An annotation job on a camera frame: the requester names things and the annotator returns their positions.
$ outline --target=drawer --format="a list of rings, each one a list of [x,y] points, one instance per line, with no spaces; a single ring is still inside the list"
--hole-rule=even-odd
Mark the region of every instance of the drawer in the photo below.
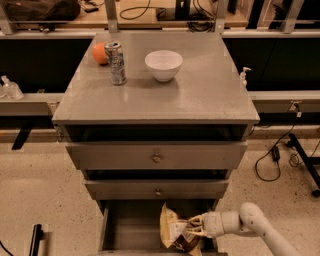
[[[227,180],[103,180],[85,181],[93,200],[220,199]]]
[[[246,142],[210,144],[71,143],[70,157],[79,170],[88,169],[235,169]]]
[[[99,255],[189,255],[162,245],[160,213],[164,203],[185,219],[214,210],[213,202],[208,200],[109,201],[104,210]],[[217,253],[212,239],[204,238],[200,247],[203,255],[227,255]]]

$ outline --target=brown paper bag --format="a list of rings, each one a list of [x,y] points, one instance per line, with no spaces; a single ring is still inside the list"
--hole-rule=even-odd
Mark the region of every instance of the brown paper bag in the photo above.
[[[201,256],[200,237],[186,232],[191,224],[164,204],[160,215],[160,237],[166,248],[175,247],[192,256]]]

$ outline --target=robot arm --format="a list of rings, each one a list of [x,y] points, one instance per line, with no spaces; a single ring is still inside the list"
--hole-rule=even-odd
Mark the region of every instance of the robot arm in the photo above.
[[[216,238],[225,234],[247,235],[248,228],[260,236],[275,256],[301,256],[301,254],[276,231],[261,209],[253,203],[243,203],[237,212],[209,212],[189,220],[194,228],[188,233]]]

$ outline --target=closed drawer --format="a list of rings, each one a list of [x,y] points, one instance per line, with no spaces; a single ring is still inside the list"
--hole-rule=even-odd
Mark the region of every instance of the closed drawer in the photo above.
[[[85,181],[93,200],[113,199],[219,199],[226,180],[111,180]]]
[[[70,157],[88,169],[235,169],[246,142],[211,144],[71,143]]]

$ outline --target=spray bottle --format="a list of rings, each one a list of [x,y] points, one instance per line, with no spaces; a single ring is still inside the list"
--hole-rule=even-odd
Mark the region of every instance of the spray bottle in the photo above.
[[[23,98],[23,93],[20,90],[19,85],[15,82],[11,82],[7,76],[2,76],[1,79],[4,82],[3,90],[11,100],[20,100]]]

